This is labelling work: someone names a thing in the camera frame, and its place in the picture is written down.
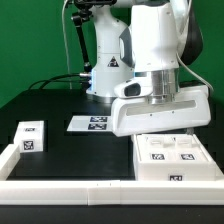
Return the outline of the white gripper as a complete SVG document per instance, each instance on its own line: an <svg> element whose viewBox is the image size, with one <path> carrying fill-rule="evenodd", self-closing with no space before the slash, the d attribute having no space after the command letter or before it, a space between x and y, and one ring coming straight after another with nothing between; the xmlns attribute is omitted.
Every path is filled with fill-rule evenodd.
<svg viewBox="0 0 224 224"><path fill-rule="evenodd" d="M117 98L111 109L118 136L205 126L211 120L206 85L181 88L172 102L152 104L149 97Z"/></svg>

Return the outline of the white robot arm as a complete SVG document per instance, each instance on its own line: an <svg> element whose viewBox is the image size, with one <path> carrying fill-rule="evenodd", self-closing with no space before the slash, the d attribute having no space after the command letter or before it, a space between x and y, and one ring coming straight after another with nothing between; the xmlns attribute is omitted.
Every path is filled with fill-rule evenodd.
<svg viewBox="0 0 224 224"><path fill-rule="evenodd" d="M111 114L89 127L128 136L203 126L211 119L209 85L178 86L187 52L191 3L164 0L131 4L131 23L118 23L110 7L93 9L97 63L87 93L112 103Z"/></svg>

